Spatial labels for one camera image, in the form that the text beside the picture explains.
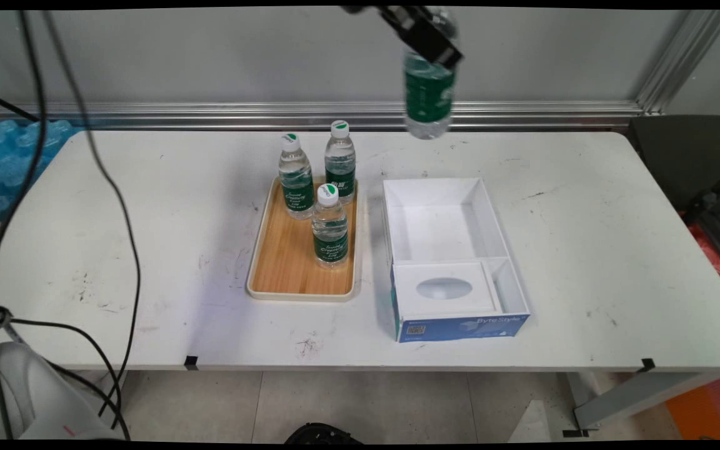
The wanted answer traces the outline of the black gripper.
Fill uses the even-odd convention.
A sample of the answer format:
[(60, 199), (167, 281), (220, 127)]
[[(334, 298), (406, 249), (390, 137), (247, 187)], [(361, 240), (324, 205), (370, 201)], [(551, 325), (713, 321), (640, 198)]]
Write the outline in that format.
[(376, 11), (411, 51), (431, 64), (456, 68), (464, 59), (460, 49), (426, 16), (423, 6), (342, 6), (348, 14), (357, 15), (367, 9)]

